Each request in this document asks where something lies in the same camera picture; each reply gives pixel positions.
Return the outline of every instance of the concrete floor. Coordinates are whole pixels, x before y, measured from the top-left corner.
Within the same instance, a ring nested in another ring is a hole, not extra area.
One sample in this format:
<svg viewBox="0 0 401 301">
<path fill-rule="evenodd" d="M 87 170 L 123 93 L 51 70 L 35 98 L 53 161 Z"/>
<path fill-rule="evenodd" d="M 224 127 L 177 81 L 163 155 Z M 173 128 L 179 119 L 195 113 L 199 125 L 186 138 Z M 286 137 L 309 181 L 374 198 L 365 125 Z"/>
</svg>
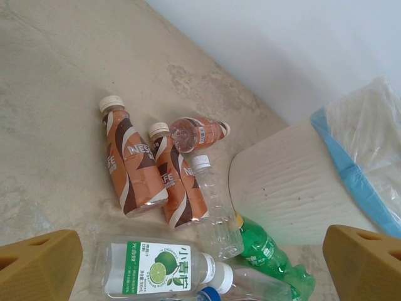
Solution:
<svg viewBox="0 0 401 301">
<path fill-rule="evenodd" d="M 167 230 L 159 210 L 128 219 L 114 205 L 102 97 L 121 96 L 147 140 L 156 121 L 227 122 L 231 135 L 199 152 L 225 183 L 235 154 L 286 127 L 143 1 L 2 1 L 1 33 L 0 245 L 77 230 L 84 260 L 71 300 L 99 300 L 89 286 L 102 234 L 195 239 Z"/>
</svg>

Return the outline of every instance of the brown label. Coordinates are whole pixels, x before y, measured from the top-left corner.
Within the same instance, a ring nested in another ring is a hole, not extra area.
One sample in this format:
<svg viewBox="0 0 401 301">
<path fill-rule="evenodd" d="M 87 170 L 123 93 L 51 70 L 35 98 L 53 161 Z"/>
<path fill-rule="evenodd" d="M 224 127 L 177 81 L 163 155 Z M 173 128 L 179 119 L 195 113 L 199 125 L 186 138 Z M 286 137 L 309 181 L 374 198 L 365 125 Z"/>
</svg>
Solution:
<svg viewBox="0 0 401 301">
<path fill-rule="evenodd" d="M 169 193 L 164 212 L 171 228 L 208 217 L 207 206 L 196 178 L 170 136 L 154 143 L 156 163 Z"/>
<path fill-rule="evenodd" d="M 126 111 L 103 119 L 107 131 L 107 165 L 125 214 L 167 199 L 150 147 L 133 128 Z"/>
<path fill-rule="evenodd" d="M 226 125 L 220 121 L 214 121 L 205 117 L 186 117 L 185 119 L 195 127 L 196 142 L 193 151 L 205 149 L 227 135 Z"/>
</svg>

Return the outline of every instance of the blue bottle cap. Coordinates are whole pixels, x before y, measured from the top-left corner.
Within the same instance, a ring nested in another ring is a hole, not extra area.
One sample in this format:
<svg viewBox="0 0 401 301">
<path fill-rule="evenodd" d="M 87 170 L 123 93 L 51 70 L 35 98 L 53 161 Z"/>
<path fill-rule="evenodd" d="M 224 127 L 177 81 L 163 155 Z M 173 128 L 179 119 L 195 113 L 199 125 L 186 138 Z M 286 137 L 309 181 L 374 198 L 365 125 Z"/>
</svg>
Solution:
<svg viewBox="0 0 401 301">
<path fill-rule="evenodd" d="M 204 294 L 208 296 L 211 301 L 221 301 L 219 293 L 212 287 L 205 287 L 198 294 Z"/>
</svg>

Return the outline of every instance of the plastic bottle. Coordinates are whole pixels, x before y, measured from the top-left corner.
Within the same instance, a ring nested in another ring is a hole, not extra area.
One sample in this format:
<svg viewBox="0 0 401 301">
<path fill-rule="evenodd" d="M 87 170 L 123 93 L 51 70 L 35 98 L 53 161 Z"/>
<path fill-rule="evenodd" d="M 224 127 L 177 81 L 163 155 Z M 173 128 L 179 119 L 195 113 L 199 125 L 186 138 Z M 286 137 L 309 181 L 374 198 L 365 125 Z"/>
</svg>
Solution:
<svg viewBox="0 0 401 301">
<path fill-rule="evenodd" d="M 177 119 L 170 129 L 175 145 L 183 153 L 205 149 L 230 134 L 228 124 L 205 117 Z"/>
<path fill-rule="evenodd" d="M 109 299 L 179 298 L 210 282 L 216 272 L 213 257 L 186 241 L 131 236 L 102 241 L 93 281 Z"/>
<path fill-rule="evenodd" d="M 108 96 L 100 101 L 107 132 L 107 164 L 123 212 L 136 214 L 167 202 L 150 147 L 132 127 L 122 99 Z"/>
<path fill-rule="evenodd" d="M 149 128 L 154 143 L 156 164 L 169 193 L 164 206 L 172 229 L 198 223 L 209 216 L 204 197 L 187 161 L 174 145 L 167 124 L 158 122 Z"/>
<path fill-rule="evenodd" d="M 199 291 L 195 297 L 184 299 L 168 298 L 162 301 L 221 301 L 221 298 L 217 290 L 212 287 L 205 287 L 203 290 Z"/>
<path fill-rule="evenodd" d="M 303 265 L 292 267 L 285 252 L 272 237 L 254 221 L 237 214 L 244 251 L 241 255 L 257 271 L 291 285 L 294 301 L 307 301 L 315 289 L 316 280 Z"/>
<path fill-rule="evenodd" d="M 194 157 L 192 167 L 209 208 L 209 218 L 197 226 L 204 251 L 220 260 L 241 254 L 244 243 L 231 200 L 219 196 L 222 189 L 220 177 L 213 173 L 206 155 Z"/>
<path fill-rule="evenodd" d="M 208 286 L 230 300 L 291 301 L 291 289 L 273 277 L 252 268 L 216 263 L 216 274 Z"/>
</svg>

